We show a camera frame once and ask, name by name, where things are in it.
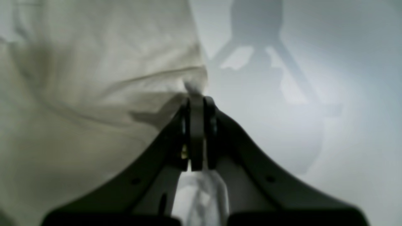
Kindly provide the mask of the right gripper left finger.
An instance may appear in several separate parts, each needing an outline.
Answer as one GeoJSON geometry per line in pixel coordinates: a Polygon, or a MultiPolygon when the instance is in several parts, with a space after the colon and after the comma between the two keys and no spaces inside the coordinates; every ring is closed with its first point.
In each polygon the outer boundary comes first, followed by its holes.
{"type": "Polygon", "coordinates": [[[173,119],[123,172],[53,210],[43,226],[180,226],[171,216],[179,177],[203,169],[204,101],[185,99],[173,119]]]}

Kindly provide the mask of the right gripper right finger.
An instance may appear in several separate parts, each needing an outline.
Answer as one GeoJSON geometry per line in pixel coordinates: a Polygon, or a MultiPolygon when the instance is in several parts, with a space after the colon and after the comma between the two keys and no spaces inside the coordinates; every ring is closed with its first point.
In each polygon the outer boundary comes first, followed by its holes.
{"type": "Polygon", "coordinates": [[[227,226],[367,226],[357,207],[275,163],[245,130],[204,97],[206,155],[227,189],[227,226]]]}

